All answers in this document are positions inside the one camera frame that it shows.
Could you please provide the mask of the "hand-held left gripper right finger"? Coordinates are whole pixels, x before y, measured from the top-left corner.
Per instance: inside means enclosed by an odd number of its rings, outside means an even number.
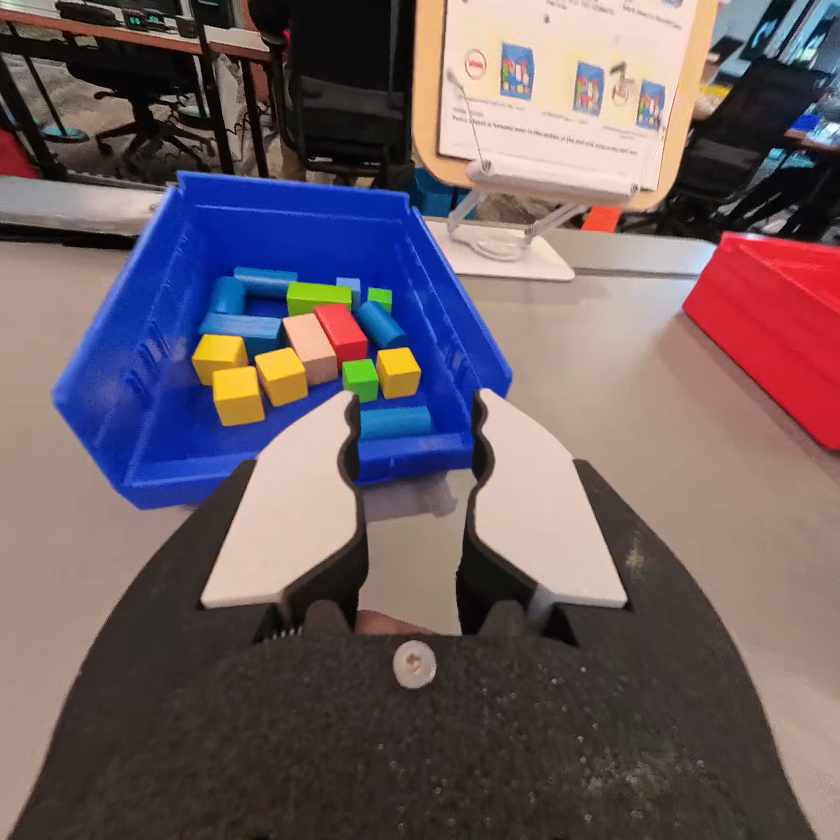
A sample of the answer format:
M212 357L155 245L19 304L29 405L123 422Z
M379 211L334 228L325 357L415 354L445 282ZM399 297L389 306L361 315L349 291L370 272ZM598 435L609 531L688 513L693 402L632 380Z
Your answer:
M571 452L490 389L474 394L473 472L459 572L486 605L621 610L629 598Z

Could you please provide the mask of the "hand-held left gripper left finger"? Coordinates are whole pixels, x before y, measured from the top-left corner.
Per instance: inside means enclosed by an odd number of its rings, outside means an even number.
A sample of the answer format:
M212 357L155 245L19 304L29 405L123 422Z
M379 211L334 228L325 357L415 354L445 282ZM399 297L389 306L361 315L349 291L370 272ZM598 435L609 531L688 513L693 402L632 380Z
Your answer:
M357 595L368 574L359 474L361 410L342 391L259 454L201 593L207 610L305 612Z

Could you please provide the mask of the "yellow wooden cube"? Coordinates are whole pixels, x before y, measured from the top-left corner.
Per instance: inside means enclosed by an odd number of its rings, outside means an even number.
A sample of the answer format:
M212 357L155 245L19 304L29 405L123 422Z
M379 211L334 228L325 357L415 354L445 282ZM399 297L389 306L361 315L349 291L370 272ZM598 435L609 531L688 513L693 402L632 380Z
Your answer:
M241 366L212 374L213 402L223 427L258 424L266 409L255 366Z

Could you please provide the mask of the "blue plastic bin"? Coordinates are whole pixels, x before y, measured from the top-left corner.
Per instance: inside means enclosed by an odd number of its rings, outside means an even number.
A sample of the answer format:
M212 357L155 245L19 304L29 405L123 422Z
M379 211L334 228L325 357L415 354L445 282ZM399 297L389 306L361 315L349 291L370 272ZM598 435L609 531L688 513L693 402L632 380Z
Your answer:
M184 172L162 197L55 385L56 410L111 486L141 510L204 501L244 460L342 390L266 405L224 427L192 363L219 277L243 266L303 281L356 277L393 293L421 368L434 434L365 442L361 485L471 465L474 392L506 396L512 370L407 194Z

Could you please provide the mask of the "natural wooden block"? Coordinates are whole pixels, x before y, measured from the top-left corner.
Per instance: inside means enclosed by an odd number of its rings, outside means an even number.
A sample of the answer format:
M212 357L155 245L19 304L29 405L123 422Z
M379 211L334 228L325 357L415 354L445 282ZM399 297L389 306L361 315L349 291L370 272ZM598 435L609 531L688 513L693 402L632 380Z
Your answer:
M303 365L309 386L338 379L337 355L314 313L285 317L282 326L290 347Z

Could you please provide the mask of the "red wooden block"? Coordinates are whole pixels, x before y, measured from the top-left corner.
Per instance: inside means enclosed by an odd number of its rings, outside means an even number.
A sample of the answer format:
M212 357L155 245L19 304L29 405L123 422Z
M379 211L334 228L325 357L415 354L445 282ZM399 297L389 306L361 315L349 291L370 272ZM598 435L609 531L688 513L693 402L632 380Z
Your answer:
M339 368L345 362L368 357L368 339L347 305L322 304L315 307L313 313L332 346Z

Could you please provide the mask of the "long green wooden block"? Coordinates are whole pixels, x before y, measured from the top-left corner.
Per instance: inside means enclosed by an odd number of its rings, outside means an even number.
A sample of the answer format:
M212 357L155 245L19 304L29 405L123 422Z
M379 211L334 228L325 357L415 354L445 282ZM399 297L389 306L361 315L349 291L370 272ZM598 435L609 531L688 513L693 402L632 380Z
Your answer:
M288 316L314 313L322 306L342 305L352 311L353 290L350 287L292 281L287 288Z

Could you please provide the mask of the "red plastic bin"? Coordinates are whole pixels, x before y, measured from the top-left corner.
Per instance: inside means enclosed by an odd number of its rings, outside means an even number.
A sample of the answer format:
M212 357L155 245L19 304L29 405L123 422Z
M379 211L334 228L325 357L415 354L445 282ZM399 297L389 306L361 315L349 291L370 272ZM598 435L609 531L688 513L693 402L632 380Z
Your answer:
M838 247L725 233L683 310L820 446L838 452Z

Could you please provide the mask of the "clipboard with instruction sheet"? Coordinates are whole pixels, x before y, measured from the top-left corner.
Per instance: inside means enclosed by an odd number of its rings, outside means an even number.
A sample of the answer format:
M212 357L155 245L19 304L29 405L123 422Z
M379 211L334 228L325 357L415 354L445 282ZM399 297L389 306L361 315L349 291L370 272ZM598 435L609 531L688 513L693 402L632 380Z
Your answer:
M413 142L439 181L648 209L684 156L718 2L416 2Z

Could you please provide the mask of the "black keyboard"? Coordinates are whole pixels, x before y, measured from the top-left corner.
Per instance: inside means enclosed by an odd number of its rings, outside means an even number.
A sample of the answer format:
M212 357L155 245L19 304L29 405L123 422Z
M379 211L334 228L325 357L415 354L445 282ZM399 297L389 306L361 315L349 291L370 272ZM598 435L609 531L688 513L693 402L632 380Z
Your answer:
M90 25L173 34L197 39L193 18L178 14L177 2L147 4L131 1L77 2L55 1L61 18Z

